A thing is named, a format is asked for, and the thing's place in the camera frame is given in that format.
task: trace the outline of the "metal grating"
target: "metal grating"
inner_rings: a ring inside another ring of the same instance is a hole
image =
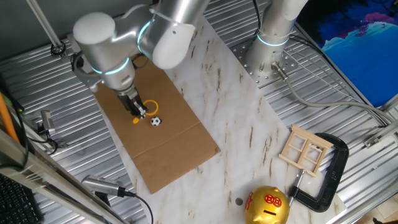
[[[266,2],[257,0],[260,15]],[[212,0],[204,16],[228,47],[251,39],[257,29],[252,0]]]
[[[266,0],[257,1],[262,13]],[[252,39],[257,27],[251,0],[212,0],[204,15],[229,47],[239,47]],[[70,55],[70,44],[65,43]],[[292,40],[287,45],[286,51],[318,77],[302,67],[289,73],[294,88],[306,100],[320,103],[351,100],[340,92],[359,101],[363,99],[361,93],[345,81],[346,77],[339,76],[314,50]],[[87,174],[96,174],[118,179],[134,190],[93,95],[70,71],[69,61],[50,56],[49,50],[50,46],[46,46],[0,62],[0,71],[13,95],[26,107],[25,117],[38,123],[40,110],[52,112],[57,127],[54,137],[68,144],[67,150],[53,158],[78,180]],[[368,136],[379,131],[379,123],[366,110],[350,106],[309,108],[297,103],[281,80],[264,85],[261,90],[286,126],[295,123],[314,133],[331,133],[348,144],[350,157],[338,189],[338,195],[348,206],[346,213],[398,177],[398,148],[392,138],[370,149],[363,144]],[[398,111],[394,105],[390,110],[392,116],[394,110]],[[322,172],[331,158],[329,152],[320,167]],[[41,195],[35,197],[45,214],[45,223],[87,222]],[[123,218],[147,223],[135,199],[113,197],[110,202]]]
[[[67,54],[72,48],[67,40]],[[40,123],[40,110],[50,110],[57,142],[66,149],[52,156],[63,168],[81,181],[86,175],[117,179],[135,192],[127,171],[105,125],[96,100],[71,71],[69,59],[51,56],[50,46],[0,62],[0,72],[12,95],[25,108],[24,117]],[[83,217],[35,194],[45,215],[44,223],[90,223]],[[111,207],[125,220],[147,223],[138,199],[109,197]]]

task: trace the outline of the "cardboard sheet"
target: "cardboard sheet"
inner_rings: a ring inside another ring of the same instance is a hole
[[[95,97],[153,194],[220,149],[163,70],[148,62],[136,70],[135,84],[143,101],[159,104],[159,126],[150,124],[150,116],[133,124],[114,91],[102,84]],[[151,103],[148,108],[154,109]]]

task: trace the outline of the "white marble tabletop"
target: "white marble tabletop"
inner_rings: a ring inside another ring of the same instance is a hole
[[[151,195],[105,117],[137,194],[152,208],[156,224],[242,223],[244,201],[261,185],[287,193],[298,170],[278,158],[289,130],[204,17],[185,60],[166,74],[198,116],[221,153]],[[300,188],[316,195],[323,177],[306,175]],[[145,205],[147,217],[149,212]],[[346,207],[336,195],[316,213],[294,202],[287,223],[326,223]]]

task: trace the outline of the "yellow object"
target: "yellow object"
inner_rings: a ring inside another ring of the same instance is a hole
[[[262,186],[250,192],[244,207],[246,224],[285,224],[289,201],[277,187]]]
[[[139,119],[137,118],[137,117],[135,117],[133,120],[132,120],[132,123],[133,124],[137,124],[139,122]]]
[[[155,115],[156,113],[157,113],[157,111],[159,110],[159,105],[156,103],[156,101],[154,101],[154,100],[146,100],[145,102],[144,102],[144,106],[145,106],[145,104],[147,104],[147,103],[154,103],[155,105],[156,105],[156,109],[155,109],[155,111],[154,112],[152,112],[152,113],[146,113],[146,115],[148,115],[148,116],[153,116],[153,115]]]
[[[2,94],[0,93],[0,114],[2,116],[3,123],[6,127],[6,131],[8,135],[10,135],[13,140],[19,143],[19,139],[17,136],[17,133],[15,132],[14,125],[12,124],[12,119],[10,117],[10,114],[8,112],[6,102],[4,101],[4,98],[2,97]]]
[[[158,110],[159,110],[159,105],[156,103],[156,101],[154,101],[154,100],[146,100],[144,103],[143,103],[143,105],[145,106],[145,104],[147,104],[147,103],[154,103],[155,105],[156,105],[156,109],[155,109],[155,111],[154,112],[152,112],[152,113],[145,113],[147,116],[153,116],[153,115],[155,115],[157,112],[158,112]],[[132,123],[133,124],[137,124],[139,122],[139,118],[137,118],[137,117],[135,117],[133,120],[132,120]]]

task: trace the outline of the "small black and white ball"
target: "small black and white ball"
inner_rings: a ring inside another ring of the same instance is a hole
[[[162,120],[159,117],[153,117],[150,120],[150,124],[153,126],[159,126],[161,124]]]

